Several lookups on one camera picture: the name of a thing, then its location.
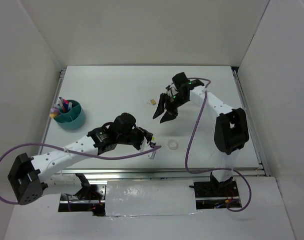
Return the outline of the orange highlighter marker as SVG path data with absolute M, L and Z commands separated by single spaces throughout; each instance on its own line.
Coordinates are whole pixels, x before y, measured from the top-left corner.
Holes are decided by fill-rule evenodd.
M 51 113 L 50 114 L 50 118 L 54 119 L 56 118 L 57 116 L 59 116 L 60 114 L 58 112 L 54 112 L 54 113 Z

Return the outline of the clear capped pen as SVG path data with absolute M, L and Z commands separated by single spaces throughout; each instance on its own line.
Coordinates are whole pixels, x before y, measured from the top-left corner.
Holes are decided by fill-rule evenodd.
M 59 97 L 59 99 L 58 99 L 58 105 L 60 106 L 60 107 L 64 107 L 64 100 L 63 100 L 63 98 L 62 97 Z

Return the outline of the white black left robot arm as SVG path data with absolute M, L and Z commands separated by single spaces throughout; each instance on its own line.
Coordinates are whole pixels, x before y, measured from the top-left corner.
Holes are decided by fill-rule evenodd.
M 102 159 L 117 145 L 133 146 L 141 156 L 156 150 L 153 133 L 136 126 L 136 119 L 122 113 L 87 133 L 65 147 L 53 147 L 52 152 L 28 156 L 18 155 L 8 174 L 8 179 L 19 205 L 27 205 L 39 199 L 53 183 L 52 176 L 88 158 Z

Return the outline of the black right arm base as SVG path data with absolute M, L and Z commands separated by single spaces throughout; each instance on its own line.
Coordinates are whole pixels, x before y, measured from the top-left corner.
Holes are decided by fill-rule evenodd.
M 214 188 L 210 181 L 195 181 L 189 185 L 189 188 L 194 190 L 196 200 L 223 200 L 239 197 L 236 181 L 221 189 Z

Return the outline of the blue gel pen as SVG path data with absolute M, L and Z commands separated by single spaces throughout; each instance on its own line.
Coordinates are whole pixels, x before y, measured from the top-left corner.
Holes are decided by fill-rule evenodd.
M 66 108 L 66 112 L 68 112 L 69 111 L 69 105 L 66 105 L 66 104 L 64 104 L 65 105 L 65 108 Z

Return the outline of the lilac highlighter marker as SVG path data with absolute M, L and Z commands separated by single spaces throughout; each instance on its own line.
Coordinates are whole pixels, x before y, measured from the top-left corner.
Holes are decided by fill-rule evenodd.
M 59 114 L 60 113 L 60 109 L 56 108 L 56 107 L 53 107 L 53 108 L 50 109 L 50 112 L 51 113 L 58 113 Z

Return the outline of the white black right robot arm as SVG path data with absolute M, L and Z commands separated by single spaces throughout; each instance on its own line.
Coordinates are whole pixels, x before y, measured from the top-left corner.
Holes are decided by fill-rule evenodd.
M 161 123 L 172 121 L 178 116 L 178 108 L 187 102 L 200 107 L 200 114 L 208 113 L 215 120 L 214 143 L 218 149 L 219 167 L 210 173 L 210 190 L 221 196 L 232 182 L 236 158 L 249 140 L 246 113 L 242 108 L 232 108 L 214 94 L 208 86 L 210 80 L 187 77 L 184 72 L 172 78 L 172 84 L 159 98 L 153 118 L 160 117 Z

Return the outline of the clear tape roll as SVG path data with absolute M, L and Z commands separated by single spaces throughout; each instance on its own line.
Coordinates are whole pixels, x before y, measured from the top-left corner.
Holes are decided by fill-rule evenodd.
M 168 142 L 167 142 L 167 147 L 170 149 L 170 150 L 176 150 L 178 149 L 179 147 L 179 144 L 178 142 L 175 140 L 175 139 L 170 139 Z

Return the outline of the teal round compartment organizer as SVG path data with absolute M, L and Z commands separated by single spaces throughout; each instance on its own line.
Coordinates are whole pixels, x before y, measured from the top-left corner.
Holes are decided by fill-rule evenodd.
M 60 107 L 58 115 L 53 117 L 53 120 L 65 131 L 74 131 L 79 129 L 85 123 L 85 112 L 76 100 L 69 99 L 71 107 L 64 111 Z

